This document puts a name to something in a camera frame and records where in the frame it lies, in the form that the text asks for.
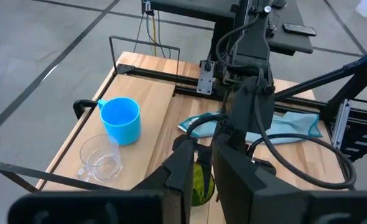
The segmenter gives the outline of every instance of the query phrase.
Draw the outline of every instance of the wooden table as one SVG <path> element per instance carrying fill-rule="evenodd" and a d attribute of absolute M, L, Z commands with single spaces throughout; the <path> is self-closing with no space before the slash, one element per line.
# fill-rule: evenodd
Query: wooden table
<path fill-rule="evenodd" d="M 140 68 L 175 73 L 177 61 L 157 58 L 148 55 L 124 52 L 117 63 L 134 65 Z M 192 96 L 175 95 L 173 83 L 161 80 L 150 80 L 126 75 L 113 76 L 113 70 L 96 92 L 93 100 L 108 100 L 117 96 L 134 98 L 141 107 L 140 139 L 132 145 L 121 146 L 121 156 L 124 168 L 111 182 L 97 184 L 107 185 L 117 189 L 129 190 L 151 174 L 172 153 L 174 139 L 183 134 L 177 125 L 190 116 L 216 111 L 220 107 L 217 101 L 195 98 Z M 199 67 L 193 63 L 180 62 L 179 74 L 199 76 Z M 296 83 L 275 80 L 276 91 L 291 87 Z M 298 97 L 314 99 L 312 91 L 306 91 Z M 80 147 L 90 137 L 105 133 L 100 121 L 99 109 L 87 110 L 78 120 L 76 126 L 67 137 L 57 155 L 49 165 L 47 172 L 76 178 L 77 171 L 83 166 L 79 158 Z M 318 123 L 323 134 L 323 140 L 330 142 L 325 125 Z M 202 138 L 200 143 L 209 145 L 210 138 Z M 276 146 L 277 150 L 298 169 L 318 179 L 327 182 L 344 181 L 343 174 L 336 156 L 310 141 Z M 320 189 L 288 171 L 267 150 L 265 145 L 259 145 L 255 156 L 270 161 L 277 169 L 277 176 L 300 189 Z M 41 190 L 80 190 L 66 185 L 40 180 L 37 188 Z M 224 223 L 220 203 L 215 202 L 216 194 L 205 205 L 192 208 L 191 223 Z"/>

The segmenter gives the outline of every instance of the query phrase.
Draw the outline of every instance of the metal bracket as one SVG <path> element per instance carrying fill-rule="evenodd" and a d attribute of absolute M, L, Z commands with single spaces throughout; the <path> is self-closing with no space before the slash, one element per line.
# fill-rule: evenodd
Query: metal bracket
<path fill-rule="evenodd" d="M 334 131 L 332 135 L 333 147 L 336 149 L 341 149 L 341 144 L 343 142 L 344 133 L 346 129 L 346 122 L 350 116 L 351 111 L 351 100 L 345 99 L 340 105 L 338 110 L 337 119 L 334 125 Z"/>
<path fill-rule="evenodd" d="M 135 66 L 118 64 L 117 65 L 117 74 L 125 74 L 135 69 Z"/>
<path fill-rule="evenodd" d="M 197 83 L 196 92 L 211 95 L 213 91 L 213 77 L 214 77 L 214 65 L 215 62 L 211 62 L 211 69 L 208 71 L 206 69 L 206 60 L 200 62 L 200 78 Z"/>

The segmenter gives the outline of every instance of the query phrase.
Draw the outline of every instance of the yellow cable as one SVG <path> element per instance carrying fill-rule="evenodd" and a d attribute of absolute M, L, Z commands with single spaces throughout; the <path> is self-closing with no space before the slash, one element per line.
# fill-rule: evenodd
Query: yellow cable
<path fill-rule="evenodd" d="M 152 16 L 152 18 L 153 18 L 153 39 L 154 39 L 154 41 L 156 41 L 156 21 L 154 19 L 154 16 Z M 154 56 L 157 57 L 157 54 L 156 54 L 156 46 L 154 46 L 153 51 L 154 51 Z"/>

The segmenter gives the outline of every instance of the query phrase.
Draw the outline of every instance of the metal plate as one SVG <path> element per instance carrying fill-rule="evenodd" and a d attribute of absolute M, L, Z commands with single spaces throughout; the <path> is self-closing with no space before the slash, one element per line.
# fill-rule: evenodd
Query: metal plate
<path fill-rule="evenodd" d="M 202 60 L 200 63 L 200 77 L 197 83 L 197 92 L 211 95 L 213 91 L 213 76 L 214 76 L 214 62 L 211 62 L 211 70 L 205 70 L 206 60 Z"/>

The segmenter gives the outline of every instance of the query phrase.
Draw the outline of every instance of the concrete floor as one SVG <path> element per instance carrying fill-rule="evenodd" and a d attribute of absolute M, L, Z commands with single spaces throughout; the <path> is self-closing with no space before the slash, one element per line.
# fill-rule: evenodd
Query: concrete floor
<path fill-rule="evenodd" d="M 112 0 L 59 2 L 0 0 L 0 121 L 8 117 L 11 110 L 7 108 L 22 101 L 0 123 L 0 161 L 45 170 L 77 121 L 72 103 L 92 98 L 110 71 L 108 37 L 136 37 L 140 1 L 120 0 L 115 5 Z M 359 0 L 297 2 L 305 24 L 318 32 L 311 38 L 316 49 L 312 55 L 293 57 L 272 53 L 275 78 L 303 82 L 357 60 L 367 51 L 367 19 L 355 12 Z M 106 8 L 111 11 L 102 13 Z M 163 44 L 180 47 L 184 61 L 198 63 L 206 57 L 212 22 L 164 12 L 160 18 L 164 20 Z M 145 23 L 139 39 L 148 40 Z M 133 44 L 115 43 L 117 57 L 124 50 L 132 51 Z M 148 46 L 139 46 L 137 52 L 151 53 Z M 344 82 L 315 89 L 316 98 L 328 100 Z M 367 89 L 359 98 L 367 100 Z M 357 189 L 367 189 L 367 156 L 355 166 Z M 25 193 L 0 174 L 0 223 L 6 222 L 10 204 Z"/>

